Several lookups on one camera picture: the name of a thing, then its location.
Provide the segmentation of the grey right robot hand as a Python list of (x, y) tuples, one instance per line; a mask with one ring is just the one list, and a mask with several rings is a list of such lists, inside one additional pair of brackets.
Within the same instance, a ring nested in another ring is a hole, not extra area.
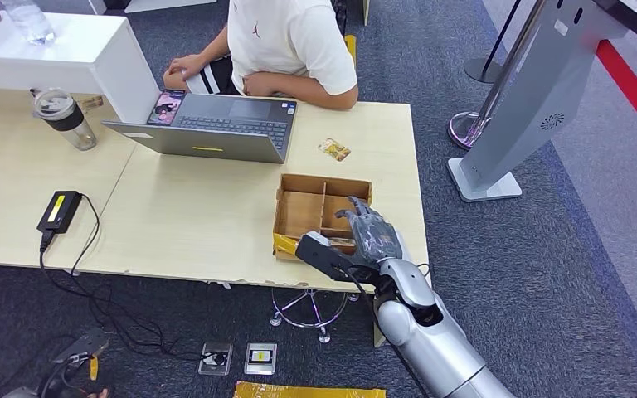
[(354, 209), (339, 210), (335, 216), (348, 220), (356, 247), (353, 258), (364, 265), (390, 258), (402, 259), (403, 249), (393, 225), (360, 198), (349, 196), (348, 200)]

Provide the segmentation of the person's right hand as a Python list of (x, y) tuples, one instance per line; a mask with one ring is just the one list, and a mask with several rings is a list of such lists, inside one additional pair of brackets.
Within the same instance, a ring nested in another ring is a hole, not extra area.
[(209, 61), (202, 54), (191, 54), (184, 57), (174, 58), (172, 59), (165, 76), (188, 80), (190, 77), (198, 75), (208, 63)]

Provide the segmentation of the person's left hand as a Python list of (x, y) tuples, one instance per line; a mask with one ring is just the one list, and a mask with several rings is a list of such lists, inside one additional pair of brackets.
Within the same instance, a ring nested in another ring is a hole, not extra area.
[(270, 72), (256, 72), (242, 78), (245, 95), (271, 97), (274, 95), (274, 77)]

